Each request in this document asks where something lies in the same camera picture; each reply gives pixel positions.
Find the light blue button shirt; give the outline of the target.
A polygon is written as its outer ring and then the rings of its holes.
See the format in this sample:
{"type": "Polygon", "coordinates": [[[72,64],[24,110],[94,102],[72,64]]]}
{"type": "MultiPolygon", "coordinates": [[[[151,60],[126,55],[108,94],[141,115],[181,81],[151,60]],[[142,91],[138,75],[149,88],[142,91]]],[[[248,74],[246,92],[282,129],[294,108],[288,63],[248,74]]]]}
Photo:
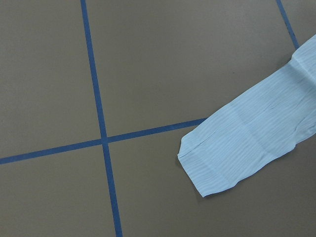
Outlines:
{"type": "Polygon", "coordinates": [[[316,39],[181,139],[178,160],[201,196],[234,187],[316,132],[316,39]]]}

